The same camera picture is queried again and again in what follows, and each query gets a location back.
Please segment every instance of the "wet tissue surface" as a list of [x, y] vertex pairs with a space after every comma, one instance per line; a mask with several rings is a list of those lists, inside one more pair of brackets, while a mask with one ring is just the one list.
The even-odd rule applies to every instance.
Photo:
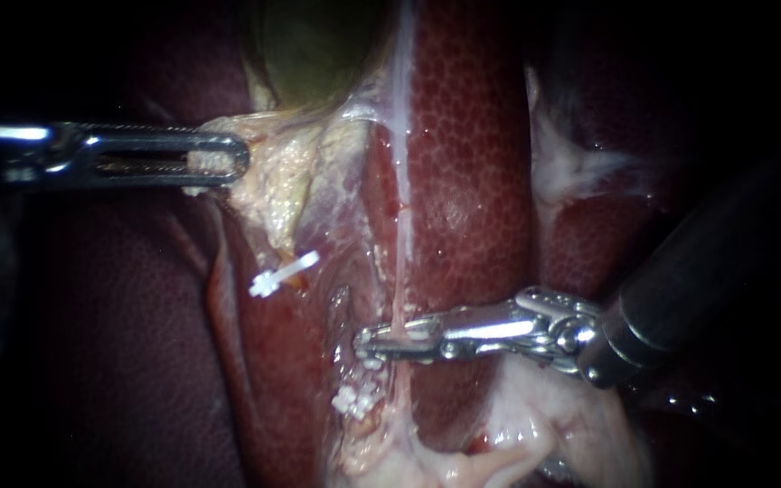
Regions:
[[704, 192], [781, 157], [776, 56], [690, 13], [677, 31], [622, 6], [314, 4], [130, 5], [33, 30], [82, 53], [34, 75], [0, 52], [0, 120], [193, 125], [252, 150], [229, 189], [0, 198], [0, 482], [781, 483], [781, 371], [755, 349], [781, 248], [707, 340], [619, 389], [351, 348], [527, 284], [607, 300]]

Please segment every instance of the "white plastic clip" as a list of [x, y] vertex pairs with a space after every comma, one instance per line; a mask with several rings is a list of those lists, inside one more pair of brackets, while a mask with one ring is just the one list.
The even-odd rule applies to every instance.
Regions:
[[309, 251], [300, 259], [288, 263], [278, 269], [275, 273], [267, 270], [252, 279], [252, 287], [249, 288], [249, 294], [252, 296], [261, 295], [261, 298], [267, 298], [279, 289], [279, 283], [317, 262], [318, 253], [316, 251]]

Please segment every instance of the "white surgical clip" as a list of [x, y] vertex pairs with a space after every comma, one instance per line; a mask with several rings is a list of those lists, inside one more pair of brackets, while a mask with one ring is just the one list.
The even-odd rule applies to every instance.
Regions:
[[296, 259], [294, 262], [281, 267], [276, 272], [264, 271], [252, 279], [252, 287], [249, 288], [249, 294], [252, 296], [261, 295], [261, 298], [267, 298], [279, 289], [279, 283], [317, 262], [318, 252], [310, 251], [300, 259]]

